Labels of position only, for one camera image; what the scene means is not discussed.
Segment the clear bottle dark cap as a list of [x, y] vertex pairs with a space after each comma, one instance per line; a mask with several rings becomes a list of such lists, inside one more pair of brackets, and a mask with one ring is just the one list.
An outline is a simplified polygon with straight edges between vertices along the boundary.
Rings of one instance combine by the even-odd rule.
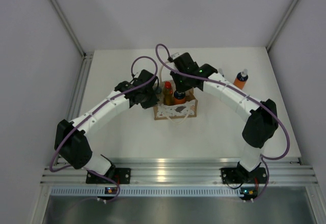
[[158, 87], [156, 90], [155, 90], [155, 93], [158, 95], [158, 94], [161, 94], [162, 93], [162, 89], [160, 87]]

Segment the orange spray bottle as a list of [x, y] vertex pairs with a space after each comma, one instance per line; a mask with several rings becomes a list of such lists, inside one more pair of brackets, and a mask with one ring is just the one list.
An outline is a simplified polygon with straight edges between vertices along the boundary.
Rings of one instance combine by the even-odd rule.
[[174, 92], [174, 104], [184, 104], [186, 103], [186, 95], [185, 92]]
[[239, 89], [243, 89], [247, 80], [248, 80], [248, 70], [243, 69], [241, 72], [239, 72], [233, 82], [233, 84], [238, 87]]
[[219, 74], [220, 74], [221, 76], [224, 77], [224, 73], [223, 73], [223, 70], [222, 70], [221, 68], [218, 69], [218, 72], [219, 72]]

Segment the yellow bottle red cap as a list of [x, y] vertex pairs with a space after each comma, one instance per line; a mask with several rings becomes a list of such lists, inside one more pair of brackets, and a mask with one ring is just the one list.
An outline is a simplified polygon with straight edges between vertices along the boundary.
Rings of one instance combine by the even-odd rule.
[[172, 106], [174, 104], [174, 100], [173, 100], [174, 97], [173, 97], [172, 84], [169, 81], [165, 81], [163, 95], [164, 95], [164, 105]]

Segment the canvas jute tote bag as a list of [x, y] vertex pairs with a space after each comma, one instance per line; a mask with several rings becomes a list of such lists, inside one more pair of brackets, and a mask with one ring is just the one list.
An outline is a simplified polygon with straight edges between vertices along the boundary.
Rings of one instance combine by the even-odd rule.
[[173, 104], [172, 106], [164, 105], [163, 89], [165, 81], [169, 81], [172, 84], [173, 96], [174, 92], [176, 91], [176, 87], [173, 80], [163, 81], [161, 75], [163, 68], [164, 66], [161, 65], [158, 70], [158, 87], [162, 89], [162, 93], [158, 95], [156, 94], [159, 101], [157, 105], [153, 107], [154, 120], [169, 120], [173, 124], [179, 125], [188, 118], [195, 118], [197, 116], [198, 100], [194, 96], [194, 89], [190, 89], [185, 92], [186, 103], [176, 105]]

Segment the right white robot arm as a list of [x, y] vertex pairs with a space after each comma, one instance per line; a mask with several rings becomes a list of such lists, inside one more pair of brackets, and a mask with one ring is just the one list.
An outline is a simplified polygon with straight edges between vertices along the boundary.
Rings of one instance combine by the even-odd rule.
[[238, 163], [237, 176], [249, 182], [256, 175], [263, 147], [278, 129], [278, 122], [264, 108], [249, 100], [248, 95], [238, 93], [239, 89], [227, 82], [218, 70], [209, 64], [198, 66], [188, 52], [174, 54], [168, 58], [178, 73], [170, 72], [176, 88], [185, 91], [191, 88], [219, 98], [245, 122], [242, 137], [246, 142]]

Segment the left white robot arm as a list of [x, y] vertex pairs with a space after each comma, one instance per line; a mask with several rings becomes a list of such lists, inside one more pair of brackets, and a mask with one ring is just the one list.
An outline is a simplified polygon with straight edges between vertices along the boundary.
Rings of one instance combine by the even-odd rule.
[[70, 166], [85, 169], [104, 183], [115, 177], [115, 165], [94, 145], [94, 135], [120, 113], [140, 105], [147, 109], [157, 104], [154, 85], [158, 77], [142, 70], [132, 81], [119, 83], [114, 90], [85, 114], [71, 121], [62, 120], [57, 126], [54, 149]]

